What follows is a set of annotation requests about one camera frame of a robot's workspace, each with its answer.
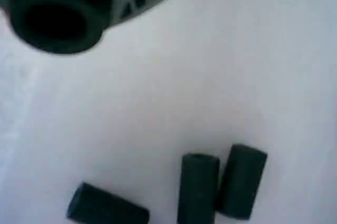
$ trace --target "black plastic part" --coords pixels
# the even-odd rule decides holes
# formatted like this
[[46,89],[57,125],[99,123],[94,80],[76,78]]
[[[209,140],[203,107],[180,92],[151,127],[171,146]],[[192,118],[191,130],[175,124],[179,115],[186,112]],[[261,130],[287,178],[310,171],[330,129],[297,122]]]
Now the black plastic part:
[[66,216],[86,224],[147,224],[150,212],[107,191],[82,183]]
[[129,17],[131,14],[132,14],[131,5],[130,5],[130,4],[127,4],[127,5],[124,7],[123,11],[122,11],[121,18],[127,18],[127,17]]
[[111,22],[112,0],[9,0],[14,32],[56,54],[88,50]]
[[219,158],[186,154],[182,161],[179,224],[212,224],[219,175]]
[[249,220],[267,154],[235,144],[227,161],[217,198],[217,210],[231,218]]

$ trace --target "black rubber plug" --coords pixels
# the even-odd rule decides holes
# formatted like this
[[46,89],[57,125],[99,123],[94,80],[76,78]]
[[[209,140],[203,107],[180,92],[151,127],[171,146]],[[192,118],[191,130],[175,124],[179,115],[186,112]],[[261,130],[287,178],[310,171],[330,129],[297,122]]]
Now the black rubber plug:
[[231,148],[225,168],[217,210],[231,218],[249,220],[267,154],[242,144]]
[[219,176],[219,158],[186,154],[182,161],[179,224],[212,224]]
[[82,183],[66,216],[86,224],[147,224],[150,212],[107,191]]

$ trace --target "rubber cylinder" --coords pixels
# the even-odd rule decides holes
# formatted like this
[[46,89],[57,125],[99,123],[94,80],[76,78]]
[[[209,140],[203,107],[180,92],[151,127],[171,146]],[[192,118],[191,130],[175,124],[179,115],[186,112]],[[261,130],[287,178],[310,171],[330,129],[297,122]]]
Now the rubber cylinder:
[[107,191],[82,183],[66,216],[86,224],[147,224],[150,212]]
[[112,0],[9,0],[14,32],[45,52],[74,54],[99,42],[111,22]]
[[212,224],[219,175],[219,158],[189,153],[183,156],[178,223]]
[[260,185],[267,154],[242,144],[235,144],[225,167],[217,210],[231,218],[249,220]]

